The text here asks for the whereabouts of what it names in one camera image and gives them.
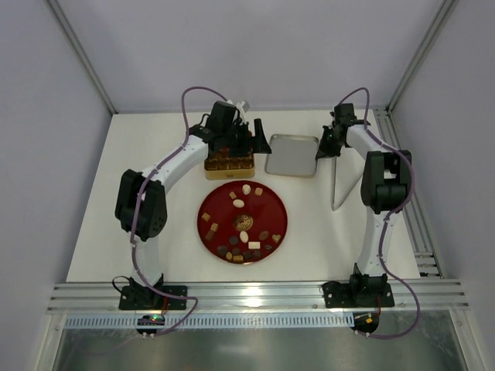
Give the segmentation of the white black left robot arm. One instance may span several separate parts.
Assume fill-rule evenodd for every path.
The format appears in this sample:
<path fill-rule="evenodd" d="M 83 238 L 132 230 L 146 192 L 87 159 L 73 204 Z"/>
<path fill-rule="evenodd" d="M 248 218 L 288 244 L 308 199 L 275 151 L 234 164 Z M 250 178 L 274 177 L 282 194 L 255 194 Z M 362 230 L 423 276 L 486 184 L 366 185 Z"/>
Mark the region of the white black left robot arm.
<path fill-rule="evenodd" d="M 167 218 L 166 196 L 191 169 L 202 165 L 209 180 L 242 179 L 254 175 L 254 155 L 271 148 L 259 118 L 248 122 L 245 102 L 219 100 L 200 123 L 186 128 L 184 142 L 165 158 L 121 176 L 115 217 L 129 233 L 133 272 L 119 289 L 119 308 L 157 309 L 165 300 L 184 309 L 185 291 L 163 287 L 159 267 L 159 235 Z"/>

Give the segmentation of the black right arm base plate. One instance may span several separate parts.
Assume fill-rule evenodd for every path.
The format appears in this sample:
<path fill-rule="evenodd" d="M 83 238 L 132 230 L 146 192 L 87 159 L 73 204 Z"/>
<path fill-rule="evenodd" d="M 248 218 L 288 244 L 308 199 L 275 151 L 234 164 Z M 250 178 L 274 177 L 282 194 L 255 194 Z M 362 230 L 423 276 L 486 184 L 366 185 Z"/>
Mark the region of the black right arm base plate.
<path fill-rule="evenodd" d="M 353 288 L 350 283 L 329 281 L 322 285 L 326 308 L 393 308 L 395 306 L 391 286 L 381 288 Z"/>

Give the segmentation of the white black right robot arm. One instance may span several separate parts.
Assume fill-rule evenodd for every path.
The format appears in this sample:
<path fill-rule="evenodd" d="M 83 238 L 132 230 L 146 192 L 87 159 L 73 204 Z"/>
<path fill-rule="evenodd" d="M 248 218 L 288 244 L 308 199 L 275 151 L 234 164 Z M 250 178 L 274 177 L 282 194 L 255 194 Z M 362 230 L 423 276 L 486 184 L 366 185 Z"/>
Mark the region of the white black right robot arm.
<path fill-rule="evenodd" d="M 352 104 L 338 104 L 330 113 L 332 124 L 323 128 L 316 160 L 341 156 L 352 148 L 364 160 L 360 198 L 367 212 L 363 246 L 347 283 L 323 284 L 327 308 L 394 306 L 392 277 L 386 266 L 391 234 L 399 213 L 411 199 L 413 177 L 411 153 L 382 142 L 360 120 Z"/>

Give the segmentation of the silver metal tweezers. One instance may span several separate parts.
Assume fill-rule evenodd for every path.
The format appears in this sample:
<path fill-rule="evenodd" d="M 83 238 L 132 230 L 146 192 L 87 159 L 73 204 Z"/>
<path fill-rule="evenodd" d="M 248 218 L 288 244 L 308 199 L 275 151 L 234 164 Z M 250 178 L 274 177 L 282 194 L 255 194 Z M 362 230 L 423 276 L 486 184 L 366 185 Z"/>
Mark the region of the silver metal tweezers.
<path fill-rule="evenodd" d="M 346 202 L 362 179 L 364 160 L 350 152 L 333 159 L 331 209 L 336 212 Z"/>

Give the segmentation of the silver tin lid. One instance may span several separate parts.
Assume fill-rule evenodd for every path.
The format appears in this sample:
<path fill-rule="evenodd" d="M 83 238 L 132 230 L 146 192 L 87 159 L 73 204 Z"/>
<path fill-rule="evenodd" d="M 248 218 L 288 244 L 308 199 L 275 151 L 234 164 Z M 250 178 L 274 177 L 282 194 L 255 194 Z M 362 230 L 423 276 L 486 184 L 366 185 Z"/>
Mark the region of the silver tin lid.
<path fill-rule="evenodd" d="M 271 175 L 311 178 L 316 174 L 317 137 L 273 134 L 271 154 L 267 155 L 265 171 Z"/>

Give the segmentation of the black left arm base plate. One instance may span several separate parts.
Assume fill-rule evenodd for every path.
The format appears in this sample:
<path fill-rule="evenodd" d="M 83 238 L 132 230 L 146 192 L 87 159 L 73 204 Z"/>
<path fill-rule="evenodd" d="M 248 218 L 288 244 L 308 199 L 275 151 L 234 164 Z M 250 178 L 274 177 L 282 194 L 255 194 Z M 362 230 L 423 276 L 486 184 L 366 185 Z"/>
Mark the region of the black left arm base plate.
<path fill-rule="evenodd" d="M 158 290 L 165 292 L 167 296 L 157 294 L 139 284 L 124 286 L 121 289 L 118 308 L 122 311 L 186 309 L 187 286 L 159 285 Z"/>

